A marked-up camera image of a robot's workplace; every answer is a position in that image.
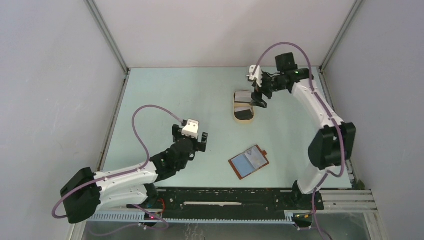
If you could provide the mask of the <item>brown leather card holder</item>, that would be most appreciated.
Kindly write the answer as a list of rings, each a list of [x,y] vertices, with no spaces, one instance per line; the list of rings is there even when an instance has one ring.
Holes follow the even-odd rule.
[[[251,174],[261,170],[270,164],[267,152],[258,145],[254,145],[244,152],[228,160],[229,165],[239,180],[243,180]]]

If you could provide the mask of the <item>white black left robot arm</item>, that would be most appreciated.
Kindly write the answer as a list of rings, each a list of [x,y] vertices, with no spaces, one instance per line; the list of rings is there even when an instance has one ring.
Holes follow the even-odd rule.
[[[198,133],[198,122],[172,127],[173,143],[147,163],[113,171],[80,169],[60,190],[64,217],[70,224],[83,222],[100,210],[127,205],[153,208],[158,202],[155,183],[186,168],[197,152],[206,152],[208,133]]]

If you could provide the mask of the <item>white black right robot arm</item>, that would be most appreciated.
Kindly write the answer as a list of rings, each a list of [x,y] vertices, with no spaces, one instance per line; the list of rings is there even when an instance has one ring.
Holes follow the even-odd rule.
[[[319,191],[328,176],[343,176],[352,155],[356,127],[336,114],[322,96],[312,71],[299,68],[293,53],[278,55],[275,62],[277,72],[273,74],[263,71],[259,64],[249,67],[247,79],[254,87],[250,104],[265,109],[268,105],[263,96],[271,99],[276,92],[288,91],[312,119],[316,134],[307,151],[309,164],[304,176],[295,182],[297,191],[290,196],[295,208],[304,209],[311,202],[310,194]]]

